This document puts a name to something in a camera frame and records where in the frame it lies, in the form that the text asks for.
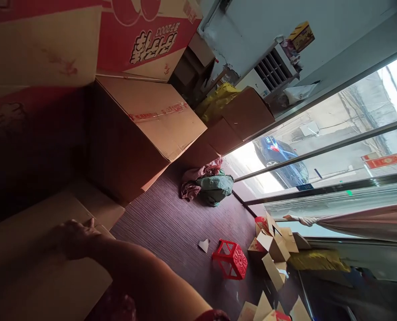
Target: metal frame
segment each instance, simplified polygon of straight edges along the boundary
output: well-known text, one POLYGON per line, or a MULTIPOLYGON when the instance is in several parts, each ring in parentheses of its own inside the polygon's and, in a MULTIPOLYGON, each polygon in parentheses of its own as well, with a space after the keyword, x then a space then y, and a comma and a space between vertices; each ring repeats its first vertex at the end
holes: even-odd
POLYGON ((248 178, 263 174, 263 173, 271 172, 271 171, 274 171, 276 169, 282 168, 284 166, 292 165, 292 164, 298 163, 298 162, 300 162, 302 160, 306 160, 308 158, 312 158, 312 157, 315 157, 315 156, 318 156, 318 155, 322 155, 322 154, 325 154, 327 152, 331 152, 331 151, 337 150, 339 148, 342 148, 342 147, 345 147, 345 146, 349 146, 349 145, 354 144, 354 143, 361 142, 362 140, 366 140, 366 139, 369 139, 369 138, 372 138, 372 137, 375 137, 375 136, 378 136, 378 135, 385 134, 387 132, 391 132, 391 131, 396 130, 396 129, 397 129, 397 121, 394 122, 394 123, 391 123, 391 124, 388 124, 388 125, 373 129, 371 131, 359 134, 357 136, 347 138, 345 140, 342 140, 341 142, 334 143, 334 144, 331 144, 329 146, 319 148, 319 149, 317 149, 317 150, 315 150, 313 152, 305 153, 304 155, 300 155, 300 156, 298 156, 296 158, 293 158, 291 160, 284 161, 282 163, 279 163, 278 165, 267 167, 267 168, 258 170, 258 171, 254 172, 254 173, 250 173, 250 174, 244 175, 244 176, 242 176, 240 178, 237 178, 235 181, 243 181, 245 179, 248 179, 248 178))
POLYGON ((397 174, 391 174, 391 175, 385 175, 385 176, 379 176, 379 177, 358 180, 358 181, 349 182, 349 183, 320 187, 320 188, 316 188, 316 189, 308 189, 305 191, 300 191, 300 192, 295 192, 295 193, 270 196, 270 197, 266 197, 266 198, 257 198, 257 199, 251 200, 251 201, 245 201, 245 202, 243 202, 243 204, 245 206, 250 206, 250 205, 262 204, 262 203, 286 201, 286 200, 295 199, 295 198, 304 198, 304 197, 315 196, 315 195, 342 192, 342 191, 347 191, 347 190, 351 190, 351 189, 361 189, 361 188, 383 186, 383 185, 389 185, 389 184, 395 184, 395 183, 397 183, 397 174))

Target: red printed cardboard box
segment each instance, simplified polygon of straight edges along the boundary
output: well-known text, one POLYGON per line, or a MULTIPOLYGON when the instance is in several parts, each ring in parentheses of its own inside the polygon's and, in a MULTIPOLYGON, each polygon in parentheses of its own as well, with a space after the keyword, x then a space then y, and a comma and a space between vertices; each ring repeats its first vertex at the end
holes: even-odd
POLYGON ((123 206, 206 130, 168 84, 97 77, 93 94, 90 177, 123 206))
POLYGON ((0 85, 94 81, 101 0, 0 0, 0 85))
POLYGON ((65 186, 85 149, 84 89, 0 87, 0 219, 65 186))
POLYGON ((202 18, 195 0, 103 0, 98 69, 168 80, 202 18))

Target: red cloth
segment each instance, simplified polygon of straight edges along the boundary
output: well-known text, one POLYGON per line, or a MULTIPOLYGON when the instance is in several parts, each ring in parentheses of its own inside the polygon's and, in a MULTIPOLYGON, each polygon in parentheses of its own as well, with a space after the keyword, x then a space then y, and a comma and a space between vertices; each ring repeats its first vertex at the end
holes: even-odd
POLYGON ((195 181, 201 177, 215 176, 219 174, 222 162, 223 159, 219 157, 199 169, 187 170, 182 177, 180 197, 187 198, 189 201, 197 197, 201 187, 197 186, 195 181))

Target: red sign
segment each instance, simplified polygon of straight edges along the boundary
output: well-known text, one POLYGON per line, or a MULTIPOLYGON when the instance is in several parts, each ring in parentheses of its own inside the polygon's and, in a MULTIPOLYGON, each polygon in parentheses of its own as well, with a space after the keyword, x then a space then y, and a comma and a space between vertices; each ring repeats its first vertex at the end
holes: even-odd
POLYGON ((397 164, 397 154, 367 160, 366 164, 371 169, 374 169, 377 167, 388 166, 388 165, 392 165, 392 164, 397 164))

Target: building wall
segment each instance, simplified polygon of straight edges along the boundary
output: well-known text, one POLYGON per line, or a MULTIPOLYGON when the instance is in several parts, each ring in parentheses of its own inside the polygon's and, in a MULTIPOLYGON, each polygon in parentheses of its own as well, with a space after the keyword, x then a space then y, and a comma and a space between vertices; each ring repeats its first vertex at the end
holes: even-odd
MULTIPOLYGON (((206 14, 213 0, 203 0, 206 14)), ((315 40, 302 53, 304 79, 397 12, 397 0, 233 0, 227 12, 219 9, 203 35, 219 63, 243 76, 279 34, 289 35, 309 21, 315 40)))

